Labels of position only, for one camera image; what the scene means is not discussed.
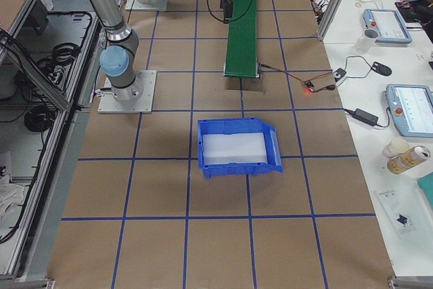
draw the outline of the power adapter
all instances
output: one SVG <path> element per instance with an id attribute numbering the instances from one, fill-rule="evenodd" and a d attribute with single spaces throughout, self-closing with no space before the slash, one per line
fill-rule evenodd
<path id="1" fill-rule="evenodd" d="M 344 109 L 351 117 L 365 123 L 366 125 L 371 125 L 372 127 L 378 125 L 379 118 L 376 115 L 372 115 L 366 111 L 362 111 L 357 108 L 355 111 Z"/>

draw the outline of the green conveyor belt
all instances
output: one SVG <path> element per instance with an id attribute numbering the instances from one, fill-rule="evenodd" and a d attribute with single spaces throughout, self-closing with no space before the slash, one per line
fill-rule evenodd
<path id="1" fill-rule="evenodd" d="M 233 0 L 233 19 L 240 17 L 251 0 Z M 224 76 L 257 78 L 257 0 L 240 20 L 230 23 Z"/>

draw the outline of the floor tile grid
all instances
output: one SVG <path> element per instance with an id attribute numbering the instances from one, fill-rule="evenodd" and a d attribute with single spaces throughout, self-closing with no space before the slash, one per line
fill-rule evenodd
<path id="1" fill-rule="evenodd" d="M 281 45 L 281 51 L 283 51 L 283 45 L 282 45 L 282 42 L 281 42 L 281 38 L 280 38 L 280 45 Z M 195 62 L 196 61 L 194 60 L 194 67 L 193 67 L 193 71 L 192 71 L 192 73 L 193 73 L 193 81 L 194 81 L 194 75 L 195 75 Z M 292 102 L 292 107 L 294 107 L 293 98 L 292 98 L 292 92 L 291 92 L 291 89 L 290 89 L 290 81 L 289 80 L 288 80 L 288 87 L 289 87 L 290 100 Z M 192 219 L 191 217 L 189 217 L 189 209 L 188 209 L 188 207 L 189 207 L 189 187 L 190 187 L 191 161 L 196 159 L 196 158 L 192 158 L 191 157 L 191 144 L 192 144 L 192 141 L 193 141 L 193 139 L 191 138 L 192 137 L 192 123 L 193 123 L 192 112 L 193 111 L 194 110 L 193 110 L 193 97 L 192 97 L 192 100 L 191 100 L 191 117 L 190 117 L 190 134 L 189 134 L 189 140 L 190 140 L 189 141 L 189 156 L 188 156 L 188 158 L 185 158 L 185 159 L 188 159 L 188 186 L 187 186 L 187 212 L 186 212 L 186 216 L 185 217 L 180 217 L 180 216 L 179 217 L 161 217 L 161 219 L 185 219 L 185 250 L 184 250 L 184 254 L 185 255 L 184 255 L 184 272 L 183 272 L 183 277 L 184 277 L 183 278 L 183 287 L 184 288 L 185 288 L 185 285 L 186 285 L 186 271 L 187 271 L 186 270 L 186 262 L 187 262 L 188 220 Z M 241 109 L 242 116 L 244 116 L 245 111 L 247 111 L 247 110 L 244 109 L 243 102 L 242 102 L 242 109 Z M 296 122 L 296 109 L 293 109 L 292 111 L 294 112 L 295 122 Z M 123 216 L 121 218 L 118 218 L 118 217 L 109 218 L 108 217 L 108 218 L 94 218 L 94 219 L 91 219 L 91 220 L 121 220 L 122 221 L 122 227 L 121 227 L 121 230 L 120 230 L 118 250 L 117 250 L 117 256 L 116 256 L 116 263 L 115 263 L 115 266 L 114 266 L 112 288 L 114 288 L 115 281 L 116 281 L 116 271 L 117 271 L 118 260 L 119 260 L 119 256 L 120 256 L 120 250 L 121 250 L 121 244 L 122 244 L 122 235 L 123 235 L 125 221 L 128 220 L 128 219 L 131 219 L 131 220 L 133 220 L 133 219 L 139 219 L 139 220 L 142 220 L 142 219 L 157 219 L 157 218 L 152 218 L 152 217 L 147 217 L 147 218 L 143 217 L 143 218 L 141 218 L 141 217 L 127 217 L 126 216 L 128 197 L 129 197 L 129 190 L 131 188 L 131 179 L 132 179 L 132 174 L 133 174 L 133 168 L 134 168 L 135 161 L 137 159 L 152 159 L 152 158 L 136 158 L 135 157 L 136 156 L 136 150 L 137 150 L 137 142 L 138 142 L 138 136 L 139 136 L 140 123 L 141 123 L 141 119 L 142 118 L 143 117 L 141 117 L 139 119 L 139 124 L 137 126 L 137 134 L 136 134 L 136 140 L 135 140 L 135 147 L 134 147 L 133 157 L 131 158 L 131 172 L 130 172 L 130 177 L 129 177 L 128 190 L 127 190 L 127 194 L 126 194 L 126 198 L 125 198 L 125 206 L 124 206 L 124 214 L 123 214 Z M 303 166 L 303 169 L 304 169 L 304 176 L 305 176 L 305 179 L 306 179 L 306 185 L 307 185 L 307 188 L 309 190 L 308 176 L 307 176 L 307 173 L 306 173 L 306 167 L 305 167 L 305 163 L 304 163 L 305 156 L 303 156 L 303 153 L 302 153 L 302 146 L 301 146 L 301 143 L 300 143 L 300 136 L 299 136 L 299 130 L 298 130 L 298 125 L 297 124 L 296 124 L 296 130 L 297 130 L 297 134 L 298 134 L 298 142 L 299 142 L 300 151 L 301 151 L 299 158 L 302 159 L 302 166 Z M 253 242 L 253 227 L 252 227 L 252 220 L 254 218 L 262 219 L 262 218 L 280 218 L 280 217 L 311 217 L 312 220 L 313 220 L 314 228 L 315 228 L 315 234 L 316 234 L 316 239 L 317 239 L 318 251 L 319 251 L 319 256 L 320 256 L 320 260 L 321 260 L 321 266 L 322 266 L 322 270 L 323 270 L 323 277 L 324 277 L 324 279 L 326 279 L 324 265 L 323 265 L 323 259 L 321 257 L 319 238 L 318 238 L 318 235 L 317 235 L 317 226 L 316 226 L 316 223 L 315 223 L 315 218 L 317 218 L 317 217 L 328 217 L 329 215 L 315 215 L 314 214 L 313 202 L 312 202 L 312 199 L 311 199 L 310 191 L 309 191 L 309 200 L 310 200 L 310 206 L 311 206 L 311 215 L 296 215 L 296 216 L 252 216 L 252 214 L 251 214 L 251 201 L 250 201 L 250 190 L 249 190 L 249 179 L 248 179 L 248 177 L 246 177 L 246 182 L 247 182 L 247 195 L 248 195 L 248 216 L 221 217 L 221 218 L 228 218 L 228 219 L 230 219 L 230 218 L 233 218 L 233 219 L 234 218 L 236 218 L 236 219 L 248 218 L 249 219 L 249 222 L 250 222 L 251 255 L 252 255 L 252 272 L 253 272 L 253 277 L 254 277 L 254 287 L 256 288 L 256 279 L 255 279 L 255 270 L 254 270 L 254 242 Z M 356 216 L 359 216 L 359 215 L 369 215 L 370 216 L 372 214 L 355 214 L 355 215 Z M 218 219 L 218 217 L 213 217 L 213 218 L 212 217 L 193 217 L 193 218 L 194 219 Z M 74 219 L 74 218 L 65 218 L 63 220 L 69 221 L 69 220 L 77 220 L 77 219 Z"/>

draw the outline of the white cup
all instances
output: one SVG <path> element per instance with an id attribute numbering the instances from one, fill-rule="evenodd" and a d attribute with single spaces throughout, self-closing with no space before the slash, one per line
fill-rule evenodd
<path id="1" fill-rule="evenodd" d="M 355 50 L 360 53 L 365 53 L 368 49 L 376 42 L 376 39 L 379 37 L 379 33 L 377 30 L 372 28 L 366 28 L 363 31 L 363 34 L 355 43 Z"/>
<path id="2" fill-rule="evenodd" d="M 409 150 L 410 146 L 406 140 L 403 138 L 397 137 L 391 140 L 391 142 L 386 145 L 386 147 L 382 150 L 382 153 L 387 158 L 394 158 L 403 152 Z"/>

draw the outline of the floor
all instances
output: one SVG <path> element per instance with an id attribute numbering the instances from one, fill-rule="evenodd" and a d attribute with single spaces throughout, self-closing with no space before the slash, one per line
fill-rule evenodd
<path id="1" fill-rule="evenodd" d="M 259 62 L 302 79 L 330 70 L 309 0 L 258 0 L 257 20 Z M 305 93 L 276 71 L 262 91 L 228 90 L 227 26 L 206 0 L 169 0 L 130 23 L 135 68 L 158 70 L 154 111 L 92 107 L 48 270 L 56 288 L 387 288 L 338 92 Z M 197 120 L 247 116 L 276 127 L 284 172 L 205 179 Z"/>

